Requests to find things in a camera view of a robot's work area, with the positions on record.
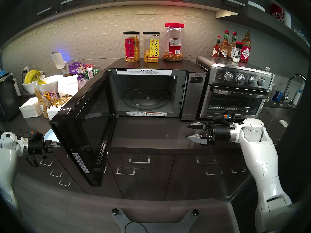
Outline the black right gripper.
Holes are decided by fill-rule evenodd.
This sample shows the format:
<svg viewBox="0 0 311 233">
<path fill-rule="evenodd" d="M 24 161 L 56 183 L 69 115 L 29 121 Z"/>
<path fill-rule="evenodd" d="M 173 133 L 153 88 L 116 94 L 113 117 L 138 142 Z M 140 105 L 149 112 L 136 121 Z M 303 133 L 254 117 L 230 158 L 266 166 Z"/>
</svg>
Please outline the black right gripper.
<svg viewBox="0 0 311 233">
<path fill-rule="evenodd" d="M 187 126 L 187 128 L 195 130 L 207 130 L 209 122 L 195 122 Z M 230 142 L 231 127 L 222 124 L 211 123 L 209 127 L 209 139 L 201 134 L 185 135 L 185 138 L 200 145 L 215 145 L 215 142 Z"/>
</svg>

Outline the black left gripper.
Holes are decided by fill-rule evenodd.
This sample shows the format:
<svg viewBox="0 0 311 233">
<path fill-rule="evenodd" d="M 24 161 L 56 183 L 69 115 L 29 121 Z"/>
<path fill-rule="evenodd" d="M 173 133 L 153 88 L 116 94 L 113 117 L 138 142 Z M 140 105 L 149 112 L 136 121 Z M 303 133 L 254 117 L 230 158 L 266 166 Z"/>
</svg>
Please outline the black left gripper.
<svg viewBox="0 0 311 233">
<path fill-rule="evenodd" d="M 47 153 L 53 152 L 53 147 L 62 147 L 61 143 L 51 139 L 43 140 L 43 138 L 28 139 L 28 154 L 39 154 L 43 160 L 47 159 Z"/>
</svg>

